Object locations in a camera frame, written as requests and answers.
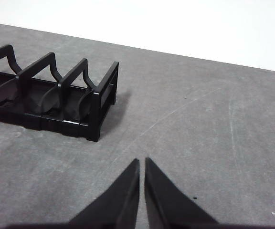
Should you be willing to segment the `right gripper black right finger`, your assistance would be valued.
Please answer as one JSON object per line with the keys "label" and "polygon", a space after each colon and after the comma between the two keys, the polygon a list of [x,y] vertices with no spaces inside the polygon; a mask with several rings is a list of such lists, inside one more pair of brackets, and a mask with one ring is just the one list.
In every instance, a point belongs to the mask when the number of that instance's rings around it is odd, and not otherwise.
{"label": "right gripper black right finger", "polygon": [[184,195],[149,157],[145,159],[144,191],[151,229],[225,228]]}

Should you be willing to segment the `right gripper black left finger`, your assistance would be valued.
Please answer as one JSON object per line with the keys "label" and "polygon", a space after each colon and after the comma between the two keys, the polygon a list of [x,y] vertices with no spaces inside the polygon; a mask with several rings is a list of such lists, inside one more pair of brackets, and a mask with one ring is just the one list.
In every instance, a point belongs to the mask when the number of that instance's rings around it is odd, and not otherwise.
{"label": "right gripper black left finger", "polygon": [[133,229],[139,203],[139,160],[134,159],[111,186],[65,223],[12,224],[7,229]]}

